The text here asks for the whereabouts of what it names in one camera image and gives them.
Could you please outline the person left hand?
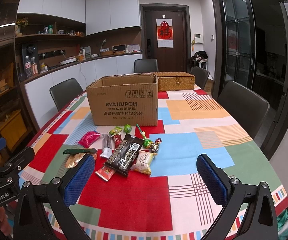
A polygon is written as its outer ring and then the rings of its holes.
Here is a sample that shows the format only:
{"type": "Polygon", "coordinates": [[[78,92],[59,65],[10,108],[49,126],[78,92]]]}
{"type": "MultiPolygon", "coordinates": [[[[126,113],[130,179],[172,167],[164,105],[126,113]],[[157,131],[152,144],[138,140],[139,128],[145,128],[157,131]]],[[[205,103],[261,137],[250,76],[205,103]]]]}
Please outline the person left hand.
{"type": "Polygon", "coordinates": [[[11,233],[11,226],[8,222],[4,207],[0,207],[0,230],[5,236],[9,236],[11,233]]]}

